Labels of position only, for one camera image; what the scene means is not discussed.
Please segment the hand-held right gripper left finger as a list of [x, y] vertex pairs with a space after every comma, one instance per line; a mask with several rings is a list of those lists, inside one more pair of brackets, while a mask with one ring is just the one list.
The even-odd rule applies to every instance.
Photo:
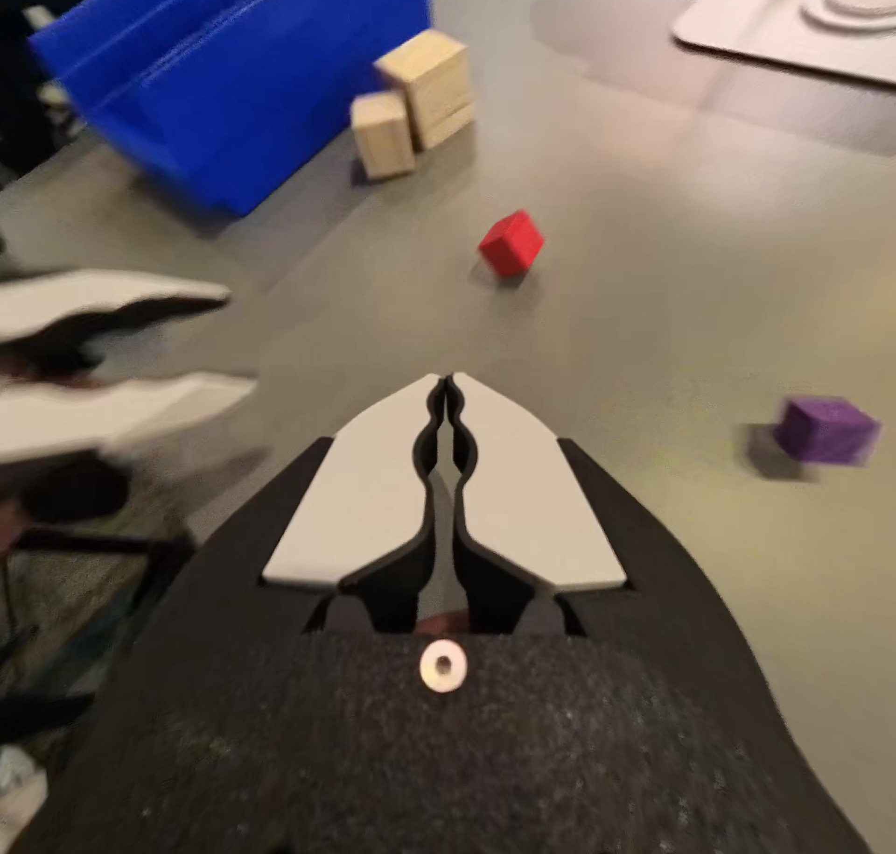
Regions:
[[359, 597], [375, 630], [415, 630], [437, 563], [430, 472], [443, 401], [446, 379], [426, 373], [330, 438], [263, 585]]

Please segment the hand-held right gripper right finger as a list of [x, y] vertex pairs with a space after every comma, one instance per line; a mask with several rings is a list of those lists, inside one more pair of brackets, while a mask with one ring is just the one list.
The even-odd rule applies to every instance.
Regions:
[[507, 636], [536, 598], [628, 585], [561, 438], [466, 371], [446, 379], [452, 461], [452, 568], [470, 627]]

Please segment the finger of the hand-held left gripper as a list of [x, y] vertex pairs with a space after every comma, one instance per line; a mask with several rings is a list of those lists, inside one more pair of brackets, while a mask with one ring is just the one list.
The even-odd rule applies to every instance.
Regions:
[[100, 387], [8, 384], [0, 392], [0, 461], [96, 450], [118, 455], [216, 420], [257, 391], [255, 379], [186, 373]]
[[93, 341], [220, 310], [220, 283], [125, 268], [54, 268], [2, 277], [2, 371], [90, 371]]

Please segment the blue plastic bin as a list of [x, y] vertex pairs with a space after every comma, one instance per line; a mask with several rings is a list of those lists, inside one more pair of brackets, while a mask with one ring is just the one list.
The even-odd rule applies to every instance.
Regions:
[[349, 126], [430, 0], [85, 0], [31, 35], [81, 116], [200, 209], [246, 215]]

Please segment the plain wooden cube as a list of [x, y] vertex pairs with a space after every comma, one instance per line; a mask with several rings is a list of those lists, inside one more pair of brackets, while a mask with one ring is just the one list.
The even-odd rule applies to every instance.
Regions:
[[405, 92], [422, 123], [437, 123], [473, 105], [470, 50], [438, 29], [418, 32], [374, 66], [388, 84]]
[[388, 89], [357, 97], [351, 101], [351, 131], [368, 181], [417, 170], [410, 112], [399, 92]]

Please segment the red cube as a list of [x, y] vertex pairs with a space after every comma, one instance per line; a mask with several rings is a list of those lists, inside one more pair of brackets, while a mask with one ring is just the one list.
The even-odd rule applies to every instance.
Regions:
[[496, 221], [476, 250], [500, 279], [525, 273], [541, 255], [544, 238], [527, 210], [519, 209]]

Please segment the purple cube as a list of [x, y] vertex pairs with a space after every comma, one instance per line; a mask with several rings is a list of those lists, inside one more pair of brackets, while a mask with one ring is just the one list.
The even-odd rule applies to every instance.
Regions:
[[882, 421], [843, 398], [794, 395], [772, 427], [774, 443], [800, 462], [865, 466]]

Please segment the white tray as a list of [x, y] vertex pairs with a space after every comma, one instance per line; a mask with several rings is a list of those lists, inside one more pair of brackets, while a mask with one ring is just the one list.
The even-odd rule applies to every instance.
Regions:
[[896, 84], [893, 11], [859, 15], [830, 0], [696, 0], [680, 43], [872, 84]]

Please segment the black chair frame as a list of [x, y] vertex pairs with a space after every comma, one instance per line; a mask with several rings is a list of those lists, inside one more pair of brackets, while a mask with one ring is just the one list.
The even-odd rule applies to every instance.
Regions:
[[[188, 534], [180, 538], [135, 538], [100, 534], [81, 535], [70, 530], [37, 527], [18, 538], [13, 552], [148, 558], [140, 585], [130, 597], [133, 615], [154, 606], [154, 601], [167, 591], [174, 576], [194, 558], [197, 544]], [[95, 694], [47, 697], [25, 692], [2, 697], [0, 741], [18, 745], [27, 738], [72, 724], [93, 703]]]

